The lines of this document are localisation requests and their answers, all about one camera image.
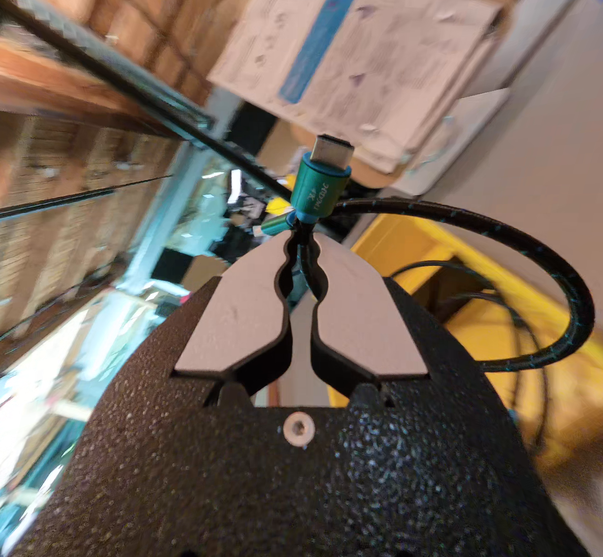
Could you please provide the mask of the yellow plastic bin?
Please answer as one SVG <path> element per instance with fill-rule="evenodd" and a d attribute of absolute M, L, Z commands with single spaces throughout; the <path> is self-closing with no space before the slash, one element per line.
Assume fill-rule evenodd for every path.
<path fill-rule="evenodd" d="M 379 215 L 352 251 L 387 277 L 424 260 L 458 262 L 475 270 L 502 294 L 528 325 L 514 330 L 507 307 L 484 298 L 451 298 L 454 290 L 488 292 L 476 279 L 444 267 L 414 268 L 396 282 L 426 305 L 450 307 L 445 327 L 476 360 L 493 361 L 527 354 L 553 343 L 569 321 L 567 307 L 457 238 L 442 225 L 420 219 Z M 504 405 L 515 416 L 524 443 L 533 447 L 542 419 L 544 446 L 539 471 L 556 483 L 602 482 L 602 336 L 593 334 L 573 356 L 542 372 L 488 373 Z"/>

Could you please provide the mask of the grey desk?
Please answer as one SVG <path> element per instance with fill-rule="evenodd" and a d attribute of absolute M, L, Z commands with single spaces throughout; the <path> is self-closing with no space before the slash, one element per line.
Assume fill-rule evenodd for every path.
<path fill-rule="evenodd" d="M 602 340 L 602 0 L 575 0 L 511 95 L 423 195 L 515 226 L 583 276 Z M 539 463 L 562 516 L 602 556 L 602 364 L 551 368 L 562 454 Z"/>

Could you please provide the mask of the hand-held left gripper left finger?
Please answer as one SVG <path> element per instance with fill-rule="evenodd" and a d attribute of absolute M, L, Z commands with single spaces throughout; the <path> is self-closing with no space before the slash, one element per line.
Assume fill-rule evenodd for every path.
<path fill-rule="evenodd" d="M 287 371 L 292 248 L 293 232 L 281 232 L 221 275 L 174 367 L 177 376 L 238 383 L 254 395 Z"/>

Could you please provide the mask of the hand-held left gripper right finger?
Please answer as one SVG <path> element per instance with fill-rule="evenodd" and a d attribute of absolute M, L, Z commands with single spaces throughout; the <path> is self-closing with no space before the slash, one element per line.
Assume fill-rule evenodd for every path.
<path fill-rule="evenodd" d="M 312 315 L 313 372 L 345 397 L 362 384 L 427 379 L 424 358 L 379 272 L 326 235 L 313 240 L 320 288 Z"/>

